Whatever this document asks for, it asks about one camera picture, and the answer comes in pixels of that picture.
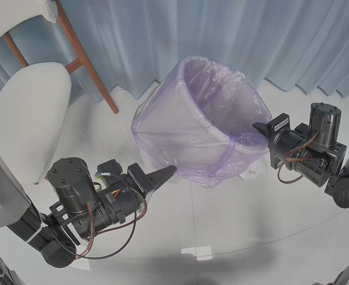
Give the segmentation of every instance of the curtain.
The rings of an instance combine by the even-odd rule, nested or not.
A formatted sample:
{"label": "curtain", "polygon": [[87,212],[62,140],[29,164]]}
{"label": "curtain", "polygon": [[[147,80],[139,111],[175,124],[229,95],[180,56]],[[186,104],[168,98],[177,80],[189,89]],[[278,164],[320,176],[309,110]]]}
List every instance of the curtain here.
{"label": "curtain", "polygon": [[[264,78],[283,90],[316,87],[349,96],[349,0],[61,0],[108,90],[138,98],[187,55],[241,70],[255,87]],[[10,31],[27,62],[76,58],[59,24],[42,16]],[[0,90],[20,69],[0,39]],[[80,68],[73,93],[99,91]]]}

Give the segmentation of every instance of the white chair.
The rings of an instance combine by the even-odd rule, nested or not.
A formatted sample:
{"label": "white chair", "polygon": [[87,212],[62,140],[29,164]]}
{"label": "white chair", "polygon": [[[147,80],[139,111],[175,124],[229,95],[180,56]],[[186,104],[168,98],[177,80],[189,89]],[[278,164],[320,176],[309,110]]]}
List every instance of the white chair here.
{"label": "white chair", "polygon": [[[44,16],[55,22],[51,0],[0,0],[0,37],[20,22]],[[58,63],[29,65],[0,92],[0,155],[26,187],[45,177],[67,111],[72,82]]]}

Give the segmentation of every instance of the trash bag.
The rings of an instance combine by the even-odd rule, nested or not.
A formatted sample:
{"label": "trash bag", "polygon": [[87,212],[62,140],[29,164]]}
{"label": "trash bag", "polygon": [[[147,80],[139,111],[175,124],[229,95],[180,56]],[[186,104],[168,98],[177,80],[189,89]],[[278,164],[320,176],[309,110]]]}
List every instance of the trash bag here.
{"label": "trash bag", "polygon": [[206,57],[182,59],[132,120],[135,141],[163,167],[211,188],[267,153],[252,127],[272,120],[242,72]]}

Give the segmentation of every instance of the floor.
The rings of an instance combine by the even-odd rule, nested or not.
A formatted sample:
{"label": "floor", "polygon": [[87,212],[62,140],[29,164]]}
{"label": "floor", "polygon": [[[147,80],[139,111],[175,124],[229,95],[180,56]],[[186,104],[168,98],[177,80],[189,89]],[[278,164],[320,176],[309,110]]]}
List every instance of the floor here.
{"label": "floor", "polygon": [[[104,100],[94,103],[87,94],[73,97],[54,159],[81,157],[91,173],[112,158],[124,171],[137,162],[146,173],[152,172],[155,164],[134,143],[130,124],[156,85],[138,100],[116,87],[111,96],[120,109],[117,115]],[[326,97],[318,89],[311,95],[299,88],[286,93],[267,81],[258,92],[274,117],[282,112],[290,115],[292,128],[308,122],[312,102],[338,106],[342,110],[338,141],[348,146],[349,158],[349,98],[338,93]],[[349,209],[338,208],[323,188],[306,179],[292,185],[278,182],[269,154],[264,164],[265,173],[253,180],[236,177],[211,190],[173,177],[153,195],[125,250],[108,260],[83,263],[83,269],[50,267],[3,228],[0,255],[27,285],[332,282],[349,264]],[[294,178],[290,171],[283,172],[285,179]],[[41,212],[48,212],[57,200],[45,181],[26,191]],[[129,231],[127,227],[98,236],[90,255],[117,250]]]}

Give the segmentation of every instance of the chair seat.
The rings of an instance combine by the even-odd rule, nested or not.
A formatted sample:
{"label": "chair seat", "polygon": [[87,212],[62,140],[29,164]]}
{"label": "chair seat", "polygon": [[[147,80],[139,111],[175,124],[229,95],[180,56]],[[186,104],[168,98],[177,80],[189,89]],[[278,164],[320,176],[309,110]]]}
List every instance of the chair seat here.
{"label": "chair seat", "polygon": [[23,186],[50,167],[71,87],[65,67],[49,62],[19,70],[0,92],[0,155]]}

